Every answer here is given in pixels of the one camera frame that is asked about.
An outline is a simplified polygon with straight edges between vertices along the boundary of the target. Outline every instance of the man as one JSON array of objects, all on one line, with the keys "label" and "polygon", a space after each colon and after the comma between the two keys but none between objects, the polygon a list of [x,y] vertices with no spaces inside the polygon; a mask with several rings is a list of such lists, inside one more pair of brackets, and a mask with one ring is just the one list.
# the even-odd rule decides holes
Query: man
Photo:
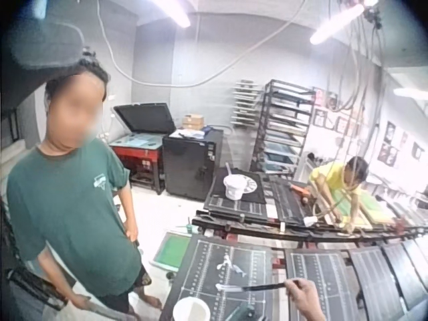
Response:
[{"label": "man", "polygon": [[[360,207],[358,199],[360,184],[367,179],[367,175],[368,164],[359,156],[352,157],[346,165],[340,162],[331,162],[317,167],[310,174],[310,180],[331,207],[336,204],[331,191],[344,189],[350,193],[350,222],[344,227],[348,233],[354,231],[355,220],[358,217]],[[333,209],[332,212],[339,221],[342,220],[342,215],[337,209]]]},{"label": "man", "polygon": [[[38,260],[52,284],[73,305],[88,298],[73,292],[47,242],[82,285],[107,307],[129,312],[128,293],[144,294],[151,280],[134,242],[138,228],[129,172],[103,142],[89,139],[106,98],[108,74],[93,55],[46,84],[47,130],[43,142],[11,171],[7,201],[21,257]],[[112,189],[124,208],[123,225]]]}]

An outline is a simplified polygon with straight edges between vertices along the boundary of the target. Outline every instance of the ceiling light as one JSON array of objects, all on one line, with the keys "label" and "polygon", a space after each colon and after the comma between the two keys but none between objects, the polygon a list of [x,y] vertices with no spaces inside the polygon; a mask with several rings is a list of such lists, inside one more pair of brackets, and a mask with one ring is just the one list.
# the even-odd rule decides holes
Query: ceiling light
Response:
[{"label": "ceiling light", "polygon": [[159,8],[169,15],[182,28],[190,26],[189,17],[177,0],[152,0]]},{"label": "ceiling light", "polygon": [[366,7],[372,7],[376,5],[379,2],[379,0],[364,0],[364,5]]},{"label": "ceiling light", "polygon": [[394,94],[401,97],[409,97],[416,100],[428,100],[428,92],[414,88],[396,88]]},{"label": "ceiling light", "polygon": [[322,43],[337,31],[343,29],[352,20],[356,19],[361,13],[364,12],[363,5],[355,5],[354,7],[339,13],[332,17],[331,20],[323,24],[310,38],[312,45]]}]

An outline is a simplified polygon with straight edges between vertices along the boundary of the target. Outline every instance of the white plastic cup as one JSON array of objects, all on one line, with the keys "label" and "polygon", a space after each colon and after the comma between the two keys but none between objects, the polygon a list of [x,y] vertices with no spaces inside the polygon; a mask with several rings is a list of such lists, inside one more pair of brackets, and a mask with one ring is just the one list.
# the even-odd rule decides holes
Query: white plastic cup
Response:
[{"label": "white plastic cup", "polygon": [[226,197],[232,201],[238,201],[247,186],[247,180],[241,175],[227,175],[223,180],[226,186]]},{"label": "white plastic cup", "polygon": [[188,296],[175,304],[173,317],[174,321],[209,321],[211,313],[204,301]]}]

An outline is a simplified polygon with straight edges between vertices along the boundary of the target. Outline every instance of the black hair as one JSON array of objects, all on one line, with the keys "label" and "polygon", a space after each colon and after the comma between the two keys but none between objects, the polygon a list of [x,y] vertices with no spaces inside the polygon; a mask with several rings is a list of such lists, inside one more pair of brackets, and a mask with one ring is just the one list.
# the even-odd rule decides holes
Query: black hair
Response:
[{"label": "black hair", "polygon": [[354,179],[358,182],[364,182],[368,175],[368,163],[359,156],[352,157],[346,164],[346,168],[355,171]]},{"label": "black hair", "polygon": [[313,152],[310,152],[308,154],[308,159],[310,159],[312,162],[314,162],[315,161],[315,154]]},{"label": "black hair", "polygon": [[90,52],[88,47],[84,48],[83,57],[71,67],[68,67],[65,72],[59,77],[49,80],[46,83],[45,94],[48,100],[51,100],[55,94],[57,94],[61,88],[64,87],[70,80],[70,76],[81,75],[84,72],[90,72],[97,76],[104,83],[104,96],[102,101],[105,101],[107,96],[107,83],[110,80],[110,76],[101,67],[100,63],[96,59],[95,52]]}]

